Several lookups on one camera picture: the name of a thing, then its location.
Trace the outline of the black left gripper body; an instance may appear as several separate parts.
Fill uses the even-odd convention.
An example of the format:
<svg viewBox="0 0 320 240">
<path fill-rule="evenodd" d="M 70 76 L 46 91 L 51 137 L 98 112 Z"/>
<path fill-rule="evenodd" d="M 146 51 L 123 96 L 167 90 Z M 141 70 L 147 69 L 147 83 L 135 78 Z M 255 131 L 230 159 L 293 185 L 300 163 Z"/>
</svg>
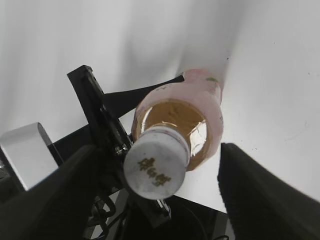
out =
<svg viewBox="0 0 320 240">
<path fill-rule="evenodd" d="M 100 177 L 100 194 L 106 196 L 112 188 L 128 189 L 123 174 L 123 162 L 133 145 L 119 117 L 104 105 L 104 92 L 90 66 L 82 65 L 67 77 L 76 93 L 88 124 L 57 140 L 54 145 L 65 161 L 85 145 L 93 145 L 104 152 L 105 165 Z"/>
</svg>

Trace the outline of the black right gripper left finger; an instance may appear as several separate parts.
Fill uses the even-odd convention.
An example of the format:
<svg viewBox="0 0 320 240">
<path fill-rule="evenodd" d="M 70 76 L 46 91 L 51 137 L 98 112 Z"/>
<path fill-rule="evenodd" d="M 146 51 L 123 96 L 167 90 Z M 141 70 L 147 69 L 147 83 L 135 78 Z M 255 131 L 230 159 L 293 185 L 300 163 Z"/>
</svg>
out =
<svg viewBox="0 0 320 240">
<path fill-rule="evenodd" d="M 100 151 L 86 145 L 0 207 L 2 240 L 81 240 L 97 194 Z"/>
</svg>

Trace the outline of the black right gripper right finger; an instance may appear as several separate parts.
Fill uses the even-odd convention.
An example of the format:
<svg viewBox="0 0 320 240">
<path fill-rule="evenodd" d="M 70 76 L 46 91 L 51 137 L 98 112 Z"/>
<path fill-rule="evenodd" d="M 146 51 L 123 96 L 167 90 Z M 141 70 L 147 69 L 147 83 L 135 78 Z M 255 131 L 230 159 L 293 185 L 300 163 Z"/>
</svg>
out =
<svg viewBox="0 0 320 240">
<path fill-rule="evenodd" d="M 222 143 L 218 186 L 237 240 L 318 240 L 320 203 Z"/>
</svg>

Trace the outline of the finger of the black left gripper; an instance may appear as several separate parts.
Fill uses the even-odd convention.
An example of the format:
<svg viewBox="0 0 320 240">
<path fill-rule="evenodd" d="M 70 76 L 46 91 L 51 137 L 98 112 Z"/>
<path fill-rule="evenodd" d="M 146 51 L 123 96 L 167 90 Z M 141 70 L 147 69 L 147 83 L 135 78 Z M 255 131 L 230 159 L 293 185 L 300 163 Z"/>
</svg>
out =
<svg viewBox="0 0 320 240">
<path fill-rule="evenodd" d="M 106 93 L 103 95 L 103 104 L 116 118 L 120 118 L 135 109 L 151 91 L 162 86 L 166 87 L 168 84 L 181 83 L 184 80 L 183 75 L 180 74 L 171 80 L 156 85 L 128 91 Z"/>
</svg>

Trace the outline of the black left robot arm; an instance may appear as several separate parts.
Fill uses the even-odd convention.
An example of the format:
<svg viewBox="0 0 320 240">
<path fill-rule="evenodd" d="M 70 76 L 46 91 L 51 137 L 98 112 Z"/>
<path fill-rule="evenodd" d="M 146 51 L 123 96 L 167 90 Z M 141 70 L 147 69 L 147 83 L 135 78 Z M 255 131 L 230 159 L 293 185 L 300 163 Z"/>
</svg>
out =
<svg viewBox="0 0 320 240">
<path fill-rule="evenodd" d="M 86 240 L 227 240 L 218 233 L 218 211 L 173 196 L 146 200 L 133 193 L 124 179 L 123 162 L 133 144 L 120 117 L 134 109 L 154 86 L 104 93 L 93 70 L 82 65 L 68 79 L 87 125 L 54 143 L 63 160 L 85 145 L 105 158 L 98 172 L 98 192 L 83 237 Z"/>
</svg>

